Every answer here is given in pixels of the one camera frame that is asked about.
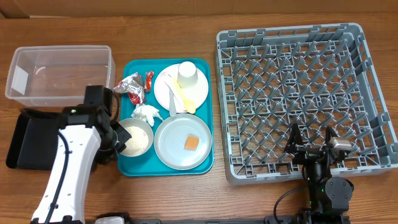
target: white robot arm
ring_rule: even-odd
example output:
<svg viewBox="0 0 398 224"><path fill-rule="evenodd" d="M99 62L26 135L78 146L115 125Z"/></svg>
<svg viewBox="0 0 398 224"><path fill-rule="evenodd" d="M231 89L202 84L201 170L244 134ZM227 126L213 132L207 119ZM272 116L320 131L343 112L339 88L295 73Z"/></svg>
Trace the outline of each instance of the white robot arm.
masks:
<svg viewBox="0 0 398 224"><path fill-rule="evenodd" d="M112 99L111 90L88 86L82 105L65 108L59 114L57 155L31 224L85 223L84 201L93 163L105 164L118 156L131 138L116 121L118 113L110 121ZM99 223L123 224L123 221L121 217L107 217Z"/></svg>
<svg viewBox="0 0 398 224"><path fill-rule="evenodd" d="M95 154L101 145L100 134L95 127L86 128L84 124L67 126L60 132L67 140L70 153L65 178L49 222L61 222L64 216L70 216L71 220L79 220L84 223L84 201L88 177ZM55 156L49 183L39 207L33 214L32 220L38 218L39 223L45 222L49 214L49 205L52 203L61 177L64 161L65 144L58 137L57 155Z"/></svg>

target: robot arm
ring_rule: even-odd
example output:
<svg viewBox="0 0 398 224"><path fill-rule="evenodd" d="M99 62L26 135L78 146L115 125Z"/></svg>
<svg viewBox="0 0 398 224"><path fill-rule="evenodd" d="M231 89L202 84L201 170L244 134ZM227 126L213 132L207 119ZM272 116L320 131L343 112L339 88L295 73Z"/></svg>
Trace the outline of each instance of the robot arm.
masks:
<svg viewBox="0 0 398 224"><path fill-rule="evenodd" d="M49 221L50 223L61 222L64 216L69 216L70 220L79 220L84 223L84 200L88 177L95 154L101 145L100 134L95 127L86 128L84 124L67 126L60 132L67 140L70 153L57 204ZM64 160L65 146L61 138L58 137L57 155L49 183L40 205L32 217L32 220L37 220L38 223L44 223L49 214L49 205L55 195Z"/></svg>
<svg viewBox="0 0 398 224"><path fill-rule="evenodd" d="M57 155L31 223L85 223L84 200L93 163L108 163L131 138L115 118L110 120L112 99L111 90L88 86L82 105L59 114Z"/></svg>
<svg viewBox="0 0 398 224"><path fill-rule="evenodd" d="M294 224L331 223L350 224L349 217L343 213L349 209L354 185L341 177L332 177L330 166L343 161L351 152L351 143L339 138L334 130L327 126L325 144L318 148L306 146L302 140L299 126L295 123L284 151L291 153L294 164L303 165L302 175L307 185L291 190L308 187L311 208L304 208L296 214ZM282 196L274 207L274 220L281 224L276 215L276 206L287 194Z"/></svg>

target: blue tray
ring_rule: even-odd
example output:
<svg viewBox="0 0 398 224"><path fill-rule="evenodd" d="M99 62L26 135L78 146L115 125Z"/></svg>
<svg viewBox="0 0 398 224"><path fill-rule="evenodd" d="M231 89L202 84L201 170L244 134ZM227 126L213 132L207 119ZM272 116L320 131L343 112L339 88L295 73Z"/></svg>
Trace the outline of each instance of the blue tray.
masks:
<svg viewBox="0 0 398 224"><path fill-rule="evenodd" d="M158 74L170 65L182 62L192 62L199 68L207 77L209 83L209 93L206 101L197 109L195 116L202 119L211 131L213 136L213 107L211 105L211 82L210 82L210 68L209 65L202 59L199 58L180 58L180 59L149 59L149 60L133 60L124 67L123 78L138 72L145 76L148 71L154 71L155 75L152 79L152 87L155 85L155 79ZM146 104L152 105L159 109L159 113L163 119L168 118L169 111L164 109L156 100L154 91L151 90L145 94L147 100ZM127 94L122 95L121 100L121 120L131 118L131 114L136 106L130 102ZM155 125L152 128L156 133L157 128L161 124L161 120L155 118ZM127 157L120 155L118 159L118 167L122 174L129 177L148 177L148 176L160 176L160 175L189 175L189 174L204 174L208 172L214 163L214 143L211 145L211 151L206 160L190 170L175 170L169 168L157 157L154 145L143 155L138 157Z"/></svg>

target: gray dish rack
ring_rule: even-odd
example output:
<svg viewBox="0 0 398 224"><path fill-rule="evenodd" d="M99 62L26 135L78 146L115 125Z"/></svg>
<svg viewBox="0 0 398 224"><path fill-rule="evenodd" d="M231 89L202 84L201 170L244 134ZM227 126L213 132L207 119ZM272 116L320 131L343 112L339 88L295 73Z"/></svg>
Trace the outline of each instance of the gray dish rack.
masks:
<svg viewBox="0 0 398 224"><path fill-rule="evenodd" d="M284 153L298 123L305 144L325 127L352 151L332 175L374 175L398 167L398 144L358 24L225 30L216 40L226 178L231 184L301 179Z"/></svg>

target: crumpled foil wrapper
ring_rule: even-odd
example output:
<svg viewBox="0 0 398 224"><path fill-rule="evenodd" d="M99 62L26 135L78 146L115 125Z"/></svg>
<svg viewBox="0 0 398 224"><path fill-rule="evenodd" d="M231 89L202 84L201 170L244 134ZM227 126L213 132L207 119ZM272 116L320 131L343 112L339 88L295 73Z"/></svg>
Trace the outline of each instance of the crumpled foil wrapper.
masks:
<svg viewBox="0 0 398 224"><path fill-rule="evenodd" d="M139 104L144 102L144 81L142 80L142 76L137 72L120 81L119 84L113 88L113 91L116 93L135 94L139 97Z"/></svg>

